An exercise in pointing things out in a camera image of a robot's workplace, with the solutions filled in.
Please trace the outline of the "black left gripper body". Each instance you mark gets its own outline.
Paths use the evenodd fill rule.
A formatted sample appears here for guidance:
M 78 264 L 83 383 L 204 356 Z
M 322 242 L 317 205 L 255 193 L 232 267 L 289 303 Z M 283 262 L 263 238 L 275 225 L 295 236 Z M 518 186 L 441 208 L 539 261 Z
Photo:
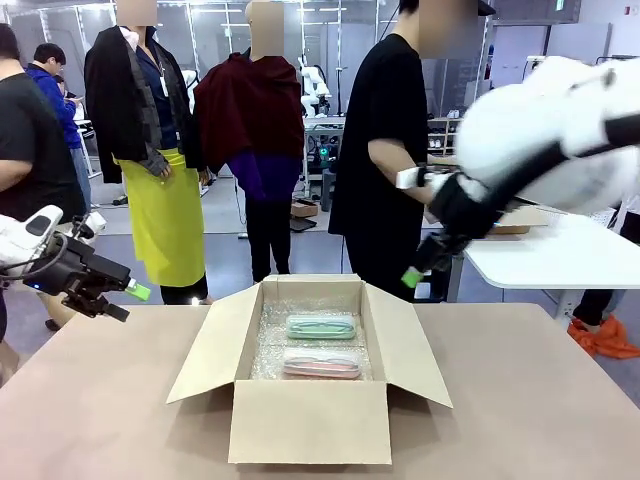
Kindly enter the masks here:
M 84 297 L 99 297 L 112 291 L 124 291 L 131 279 L 131 270 L 95 253 L 95 249 L 81 241 L 67 237 L 64 253 L 50 267 L 45 265 L 58 254 L 60 240 L 49 258 L 37 260 L 23 280 L 29 287 L 49 295 L 61 293 Z

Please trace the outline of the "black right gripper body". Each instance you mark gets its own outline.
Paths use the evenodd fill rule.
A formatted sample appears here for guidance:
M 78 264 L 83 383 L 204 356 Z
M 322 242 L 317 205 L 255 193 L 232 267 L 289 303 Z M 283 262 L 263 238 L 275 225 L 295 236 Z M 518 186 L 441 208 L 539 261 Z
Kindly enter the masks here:
M 424 175 L 432 193 L 427 206 L 450 236 L 478 240 L 486 237 L 506 206 L 506 182 L 487 186 L 461 172 Z

